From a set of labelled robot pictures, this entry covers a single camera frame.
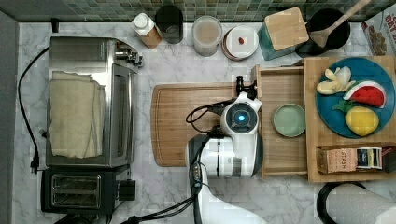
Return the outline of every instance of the green bowl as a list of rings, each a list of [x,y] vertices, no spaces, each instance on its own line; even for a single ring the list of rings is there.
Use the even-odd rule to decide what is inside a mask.
[[[278,133],[296,137],[305,131],[305,111],[299,105],[282,105],[273,116],[273,125]]]

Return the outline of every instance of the wooden spatula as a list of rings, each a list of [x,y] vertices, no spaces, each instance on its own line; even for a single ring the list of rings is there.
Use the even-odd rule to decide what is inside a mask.
[[[339,25],[341,25],[344,21],[349,19],[349,17],[353,16],[357,11],[361,10],[364,6],[369,4],[371,0],[360,0],[355,6],[353,6],[344,16],[340,17],[332,26],[327,29],[321,31],[314,31],[311,33],[312,40],[317,43],[319,46],[326,46],[327,39],[329,35],[334,31]]]

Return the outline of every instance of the power cord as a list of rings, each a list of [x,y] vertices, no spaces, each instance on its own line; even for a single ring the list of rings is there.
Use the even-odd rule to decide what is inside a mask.
[[[26,73],[27,73],[27,71],[29,71],[30,67],[32,67],[32,65],[35,63],[35,61],[37,61],[49,49],[50,49],[50,47],[47,47],[46,49],[43,49],[37,56],[35,56],[35,58],[29,63],[29,65],[27,65],[26,69],[23,71],[20,81],[18,83],[18,99],[20,101],[23,120],[25,121],[27,130],[29,131],[30,138],[33,141],[33,145],[35,145],[35,155],[33,156],[33,159],[30,162],[30,168],[31,168],[31,173],[35,172],[36,174],[37,174],[38,166],[40,165],[40,159],[38,157],[37,142],[35,141],[35,137],[33,136],[32,129],[30,128],[29,121],[27,120],[26,113],[23,108],[23,102],[22,102],[22,98],[21,98],[21,84],[22,84],[23,78],[26,76]]]
[[[198,128],[194,125],[194,122],[197,121],[198,119],[200,119],[200,118],[201,118],[204,114],[206,114],[207,112],[212,112],[212,113],[215,113],[215,114],[217,114],[217,115],[221,115],[222,112],[223,112],[223,110],[224,110],[224,108],[225,108],[227,105],[232,104],[234,101],[235,101],[235,99],[228,100],[228,101],[223,101],[223,102],[219,102],[219,103],[215,103],[215,104],[212,104],[212,105],[201,105],[201,106],[199,106],[199,107],[193,109],[193,110],[187,115],[187,117],[186,117],[186,122],[189,123],[189,124],[191,124],[192,128],[195,129],[195,131],[197,131],[198,133],[210,133],[210,132],[211,132],[210,130],[202,131],[202,130],[198,129]],[[203,109],[206,109],[206,110],[205,110],[204,112],[202,112],[196,119],[193,119],[193,118],[192,118],[193,115],[194,115],[196,112],[198,112],[198,111],[200,111],[200,110],[203,110]]]
[[[112,215],[107,215],[106,216],[106,224],[110,224],[111,219],[113,219],[113,216]]]
[[[193,164],[193,163],[195,163],[195,162],[197,162],[197,161],[201,164],[200,160],[201,160],[202,151],[204,150],[204,146],[205,146],[205,144],[202,144],[202,145],[200,146],[200,148],[198,149],[197,154],[194,156],[194,158],[193,158],[191,164]],[[191,164],[190,164],[190,169],[189,169],[189,175],[191,175],[191,169],[192,169],[192,165],[191,165]],[[128,220],[122,222],[121,224],[138,224],[138,223],[144,222],[144,221],[149,221],[149,220],[155,220],[155,219],[161,219],[161,218],[167,218],[167,217],[175,216],[175,215],[177,215],[177,214],[183,212],[184,210],[186,210],[192,203],[194,203],[194,201],[195,201],[196,198],[198,197],[198,193],[199,193],[199,190],[195,191],[195,192],[190,196],[190,198],[184,200],[183,202],[178,203],[178,204],[175,204],[175,205],[173,205],[173,206],[171,206],[171,207],[169,207],[169,208],[166,208],[166,209],[164,209],[164,210],[162,210],[162,211],[160,211],[160,212],[153,213],[153,214],[150,214],[150,215],[146,215],[146,216],[143,216],[143,217],[137,217],[137,216],[129,217]],[[184,205],[184,206],[183,206],[182,208],[176,210],[175,212],[160,216],[161,214],[170,212],[170,211],[172,211],[172,210],[174,210],[174,209],[176,209],[176,208],[179,208],[179,207],[182,206],[182,205]]]

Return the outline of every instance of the toy lemon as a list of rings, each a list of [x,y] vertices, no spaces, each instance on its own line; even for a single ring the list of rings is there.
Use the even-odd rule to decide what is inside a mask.
[[[358,136],[366,136],[378,127],[378,115],[369,108],[353,106],[352,103],[341,100],[332,109],[338,109],[346,113],[347,127]]]

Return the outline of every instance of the wooden tray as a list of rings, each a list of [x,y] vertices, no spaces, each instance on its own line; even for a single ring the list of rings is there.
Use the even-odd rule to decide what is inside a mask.
[[[395,83],[394,59],[389,56],[367,57],[380,64]],[[307,58],[304,59],[304,87],[305,87],[305,117],[306,117],[306,147],[308,158],[308,180],[312,182],[335,181],[364,181],[374,179],[389,179],[396,177],[396,172],[386,174],[382,172],[322,174],[317,168],[317,146],[348,145],[373,142],[393,142],[396,139],[396,116],[393,113],[389,123],[382,131],[360,139],[344,138],[333,133],[320,119],[316,104],[315,94],[319,78],[324,71],[338,58]]]
[[[157,85],[151,102],[151,142],[157,164],[185,166],[186,145],[198,134],[186,123],[186,116],[198,106],[232,97],[236,97],[234,82]],[[208,130],[219,121],[220,116],[206,113],[195,124]]]
[[[272,116],[280,106],[297,104],[304,108],[303,67],[260,68],[256,65],[251,73],[257,80],[258,98],[262,101],[262,176],[307,174],[305,133],[288,138],[277,133],[272,125]]]

